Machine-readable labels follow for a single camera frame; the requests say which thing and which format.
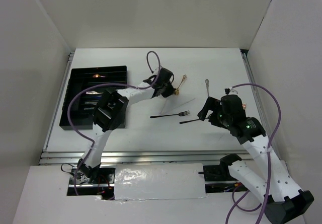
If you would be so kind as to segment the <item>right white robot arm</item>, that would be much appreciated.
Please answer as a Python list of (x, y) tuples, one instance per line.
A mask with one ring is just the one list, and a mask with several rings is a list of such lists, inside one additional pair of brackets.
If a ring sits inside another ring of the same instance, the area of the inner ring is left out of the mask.
[(236, 154), (221, 159), (219, 173), (225, 180), (241, 182), (262, 204), (261, 214), (270, 223), (287, 223), (304, 214), (314, 201), (312, 193), (302, 188), (269, 146), (269, 138), (258, 119), (247, 117), (241, 99), (226, 95), (208, 97), (198, 113), (202, 121), (224, 128), (234, 136), (257, 164), (262, 176), (249, 169)]

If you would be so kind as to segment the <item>silver handled orange spoon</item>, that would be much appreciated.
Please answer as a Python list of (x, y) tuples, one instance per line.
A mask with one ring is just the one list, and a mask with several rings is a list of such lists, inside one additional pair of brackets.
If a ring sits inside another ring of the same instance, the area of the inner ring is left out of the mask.
[(100, 74), (95, 74), (93, 75), (93, 78), (105, 78), (106, 76), (100, 75)]

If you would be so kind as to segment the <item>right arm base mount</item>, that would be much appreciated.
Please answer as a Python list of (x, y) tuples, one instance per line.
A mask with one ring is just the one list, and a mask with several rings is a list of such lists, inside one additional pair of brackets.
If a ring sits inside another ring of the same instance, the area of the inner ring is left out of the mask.
[(229, 154), (219, 160), (219, 165), (203, 166), (203, 170), (198, 172), (205, 181), (206, 193), (225, 193), (232, 192), (235, 187), (242, 186), (241, 182), (233, 178), (228, 167), (235, 161), (242, 158), (237, 154)]

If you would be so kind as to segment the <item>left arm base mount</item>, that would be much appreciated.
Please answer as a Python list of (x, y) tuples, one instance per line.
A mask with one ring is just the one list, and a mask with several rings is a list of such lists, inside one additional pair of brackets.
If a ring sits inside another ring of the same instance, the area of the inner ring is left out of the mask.
[(99, 196), (103, 200), (115, 200), (115, 168), (103, 167), (92, 180), (81, 171), (76, 172), (76, 166), (63, 163), (60, 170), (69, 174), (67, 196)]

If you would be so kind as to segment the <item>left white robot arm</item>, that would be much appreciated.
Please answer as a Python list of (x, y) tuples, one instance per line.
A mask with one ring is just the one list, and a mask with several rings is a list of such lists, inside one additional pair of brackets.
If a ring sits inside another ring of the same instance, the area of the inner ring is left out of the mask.
[(138, 86), (104, 91), (93, 112), (94, 142), (77, 164), (86, 182), (98, 180), (103, 150), (112, 131), (124, 123), (126, 108), (158, 96), (167, 98), (173, 95), (176, 91), (172, 85), (173, 78), (174, 74), (162, 67)]

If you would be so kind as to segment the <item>silver table knife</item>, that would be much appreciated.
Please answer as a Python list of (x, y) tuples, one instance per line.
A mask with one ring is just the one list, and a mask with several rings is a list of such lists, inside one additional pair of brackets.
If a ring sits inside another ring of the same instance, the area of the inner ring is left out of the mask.
[(86, 91), (86, 94), (87, 95), (100, 95), (102, 94), (103, 92), (97, 92), (97, 91)]

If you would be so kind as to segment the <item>silver ornate fork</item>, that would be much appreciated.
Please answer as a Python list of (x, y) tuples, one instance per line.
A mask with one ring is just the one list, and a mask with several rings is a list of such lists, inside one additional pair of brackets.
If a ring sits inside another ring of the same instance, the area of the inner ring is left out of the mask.
[(205, 86), (206, 86), (206, 90), (207, 90), (207, 97), (209, 97), (209, 79), (205, 80)]

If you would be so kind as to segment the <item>gold spoon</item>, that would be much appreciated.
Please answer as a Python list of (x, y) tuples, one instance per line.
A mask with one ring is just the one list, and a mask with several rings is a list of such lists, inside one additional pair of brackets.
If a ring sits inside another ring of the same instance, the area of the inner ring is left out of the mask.
[(186, 79), (187, 79), (187, 75), (184, 74), (183, 77), (182, 77), (182, 79), (181, 79), (180, 84), (175, 89), (175, 95), (179, 95), (180, 94), (180, 86), (185, 82)]

